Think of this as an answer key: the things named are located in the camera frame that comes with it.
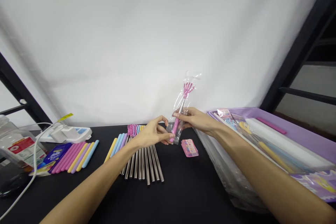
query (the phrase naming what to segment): stainless steel straw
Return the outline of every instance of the stainless steel straw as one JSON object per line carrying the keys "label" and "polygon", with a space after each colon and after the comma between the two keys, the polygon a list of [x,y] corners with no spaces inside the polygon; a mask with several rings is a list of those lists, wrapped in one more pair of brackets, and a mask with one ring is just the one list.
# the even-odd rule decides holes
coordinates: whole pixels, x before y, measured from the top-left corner
{"label": "stainless steel straw", "polygon": [[[128,140],[131,140],[131,139],[132,139],[132,137],[130,137],[130,136],[128,135],[127,138],[126,138],[125,145],[128,143]],[[126,166],[127,166],[127,165],[125,165],[125,167],[123,168],[123,170],[122,170],[122,172],[121,172],[121,175],[122,175],[122,176],[125,175]]]}
{"label": "stainless steel straw", "polygon": [[139,180],[142,179],[141,173],[142,173],[142,158],[141,158],[141,149],[139,150]]}
{"label": "stainless steel straw", "polygon": [[150,154],[152,155],[152,160],[153,160],[153,166],[154,166],[154,171],[155,171],[155,177],[156,177],[156,181],[159,181],[159,173],[158,173],[158,167],[156,166],[156,161],[155,161],[155,156],[154,156],[154,150],[153,150],[154,146],[150,146]]}
{"label": "stainless steel straw", "polygon": [[160,175],[161,182],[164,182],[165,179],[163,178],[161,165],[160,165],[160,162],[159,162],[158,153],[156,152],[155,145],[153,145],[153,150],[154,150],[155,160],[156,160],[156,163],[157,163],[157,168],[159,170],[159,175]]}
{"label": "stainless steel straw", "polygon": [[152,164],[152,155],[150,148],[147,147],[147,152],[148,152],[148,161],[149,161],[149,167],[150,167],[150,174],[152,176],[152,182],[155,182],[155,177],[154,177],[154,170],[153,170],[153,164]]}
{"label": "stainless steel straw", "polygon": [[145,149],[145,160],[146,160],[146,178],[147,178],[147,185],[149,186],[151,184],[151,181],[149,179],[147,148],[144,148],[144,149]]}
{"label": "stainless steel straw", "polygon": [[130,179],[133,178],[134,157],[135,157],[135,154],[133,154],[132,160],[131,160],[131,168],[130,168],[130,171],[129,171],[129,177],[130,177]]}
{"label": "stainless steel straw", "polygon": [[128,179],[128,174],[129,174],[129,170],[130,170],[130,164],[131,164],[131,159],[127,162],[127,165],[126,165],[126,175],[125,175],[125,179],[127,180]]}
{"label": "stainless steel straw", "polygon": [[135,153],[135,168],[134,168],[134,178],[138,178],[138,160],[139,160],[139,151]]}
{"label": "stainless steel straw", "polygon": [[141,149],[142,157],[142,180],[145,180],[145,148]]}

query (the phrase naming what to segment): black metal rack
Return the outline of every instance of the black metal rack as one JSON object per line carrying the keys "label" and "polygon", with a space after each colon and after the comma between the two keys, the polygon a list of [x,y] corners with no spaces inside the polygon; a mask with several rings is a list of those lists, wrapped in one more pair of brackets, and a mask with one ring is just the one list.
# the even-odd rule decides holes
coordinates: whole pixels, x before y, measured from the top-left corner
{"label": "black metal rack", "polygon": [[336,105],[335,97],[290,88],[303,65],[336,66],[336,0],[316,0],[260,106],[262,110],[273,113],[286,93]]}
{"label": "black metal rack", "polygon": [[19,106],[1,111],[0,114],[9,115],[20,110],[26,110],[36,123],[51,123],[51,120],[34,99],[32,94],[17,76],[6,59],[0,53],[0,81],[20,103]]}

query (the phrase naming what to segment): black metal frame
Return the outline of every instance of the black metal frame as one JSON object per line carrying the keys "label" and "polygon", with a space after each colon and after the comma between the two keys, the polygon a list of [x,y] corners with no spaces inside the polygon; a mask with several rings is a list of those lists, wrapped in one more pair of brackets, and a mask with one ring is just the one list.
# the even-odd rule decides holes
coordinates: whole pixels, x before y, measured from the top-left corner
{"label": "black metal frame", "polygon": [[0,112],[0,114],[8,115],[25,109],[36,123],[51,123],[51,120],[34,99],[32,94],[17,76],[12,67],[0,53],[0,81],[11,92],[14,98],[20,103],[24,99],[25,104]]}
{"label": "black metal frame", "polygon": [[336,58],[323,62],[309,59],[317,46],[336,44],[336,38],[321,39],[335,16],[336,0],[316,0],[260,106],[262,110],[273,113],[286,93],[336,105],[334,97],[290,88],[303,65],[336,65]]}

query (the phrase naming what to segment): hand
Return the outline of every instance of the hand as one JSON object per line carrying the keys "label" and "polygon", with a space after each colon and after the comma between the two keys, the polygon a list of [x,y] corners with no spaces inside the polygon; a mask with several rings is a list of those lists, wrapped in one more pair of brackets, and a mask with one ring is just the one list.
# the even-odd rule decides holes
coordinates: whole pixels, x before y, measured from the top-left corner
{"label": "hand", "polygon": [[183,129],[195,127],[212,137],[214,137],[214,130],[222,126],[220,122],[194,107],[188,108],[188,115],[174,113],[173,116],[185,122]]}
{"label": "hand", "polygon": [[139,138],[141,148],[154,145],[160,141],[165,145],[170,144],[169,139],[175,137],[175,135],[173,133],[168,133],[165,128],[158,125],[161,121],[164,121],[166,126],[168,125],[168,120],[164,116],[160,115],[150,121],[136,136],[136,138]]}

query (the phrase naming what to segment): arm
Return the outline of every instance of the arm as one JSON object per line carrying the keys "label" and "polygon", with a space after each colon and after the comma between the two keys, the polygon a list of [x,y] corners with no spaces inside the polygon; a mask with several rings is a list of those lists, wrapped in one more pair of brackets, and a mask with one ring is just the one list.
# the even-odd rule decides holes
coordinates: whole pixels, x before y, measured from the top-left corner
{"label": "arm", "polygon": [[167,133],[158,125],[160,121],[168,124],[163,116],[150,121],[136,137],[58,203],[40,224],[87,223],[121,170],[137,150],[174,137],[174,134]]}
{"label": "arm", "polygon": [[261,200],[280,223],[335,223],[335,210],[310,192],[226,125],[195,108],[175,114],[214,137],[234,160]]}

